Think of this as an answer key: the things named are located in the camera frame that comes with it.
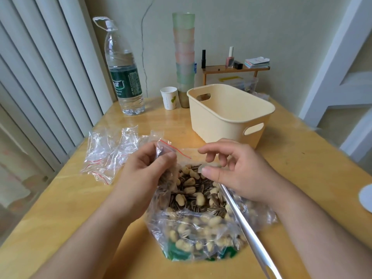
beige plastic basket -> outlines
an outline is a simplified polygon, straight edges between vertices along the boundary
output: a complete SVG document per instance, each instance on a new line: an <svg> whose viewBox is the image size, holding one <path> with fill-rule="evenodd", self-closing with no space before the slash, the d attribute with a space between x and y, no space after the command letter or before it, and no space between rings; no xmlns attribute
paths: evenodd
<svg viewBox="0 0 372 279"><path fill-rule="evenodd" d="M272 103L225 84L190 89L191 124L207 143L228 138L256 148Z"/></svg>

water bottle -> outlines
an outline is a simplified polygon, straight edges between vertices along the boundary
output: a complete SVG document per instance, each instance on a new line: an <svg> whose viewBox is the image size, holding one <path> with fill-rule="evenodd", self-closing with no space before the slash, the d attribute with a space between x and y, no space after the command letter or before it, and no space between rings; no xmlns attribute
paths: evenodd
<svg viewBox="0 0 372 279"><path fill-rule="evenodd" d="M97 24L98 20L105 20L107 28ZM94 17L93 21L108 32L105 39L106 62L123 113L125 115L142 113L145 104L141 83L128 41L120 34L115 22L108 17Z"/></svg>

hand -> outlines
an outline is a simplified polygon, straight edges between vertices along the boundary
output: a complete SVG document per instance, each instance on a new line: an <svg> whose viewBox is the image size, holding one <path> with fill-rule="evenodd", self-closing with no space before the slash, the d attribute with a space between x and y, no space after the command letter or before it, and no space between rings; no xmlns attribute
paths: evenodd
<svg viewBox="0 0 372 279"><path fill-rule="evenodd" d="M150 142L131 154L125 163L114 190L106 200L120 218L129 217L131 222L140 218L150 204L160 176L176 164L173 152L157 159L155 155L156 142Z"/></svg>
<svg viewBox="0 0 372 279"><path fill-rule="evenodd" d="M247 199L272 205L275 196L289 183L249 145L220 139L218 142L204 145L198 151L207 154L208 163L218 154L222 167L227 165L230 169L207 166L202 169L205 177L226 185Z"/></svg>

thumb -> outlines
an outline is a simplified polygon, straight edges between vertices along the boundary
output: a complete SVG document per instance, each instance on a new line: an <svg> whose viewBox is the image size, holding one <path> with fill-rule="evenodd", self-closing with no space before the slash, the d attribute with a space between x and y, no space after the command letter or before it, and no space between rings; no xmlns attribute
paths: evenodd
<svg viewBox="0 0 372 279"><path fill-rule="evenodd" d="M174 152L166 153L155 159L154 162L147 167L147 170L152 176L160 178L166 169L176 164L176 160L177 155Z"/></svg>
<svg viewBox="0 0 372 279"><path fill-rule="evenodd" d="M202 169L202 174L208 179L226 186L229 186L229 184L232 182L232 179L234 178L234 175L231 171L214 166L204 167Z"/></svg>

metal tongs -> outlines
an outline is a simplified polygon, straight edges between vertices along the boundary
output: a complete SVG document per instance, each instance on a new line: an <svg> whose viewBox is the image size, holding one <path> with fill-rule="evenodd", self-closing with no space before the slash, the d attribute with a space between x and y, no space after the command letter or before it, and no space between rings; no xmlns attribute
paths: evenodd
<svg viewBox="0 0 372 279"><path fill-rule="evenodd" d="M231 197L229 191L226 189L225 185L220 184L221 190L226 197L227 203L231 206L232 211L237 218L241 229L243 230L244 236L248 241L249 246L251 247L254 256L257 258L258 263L260 264L263 273L265 273L268 279L272 279L273 277L271 274L274 274L276 279L282 279L279 274L278 269L276 268L275 264L271 260L269 254L263 247L262 243L258 239L257 235L254 233L252 227L248 224L246 219L244 218L243 214L240 212L238 206L236 205L234 199Z"/></svg>

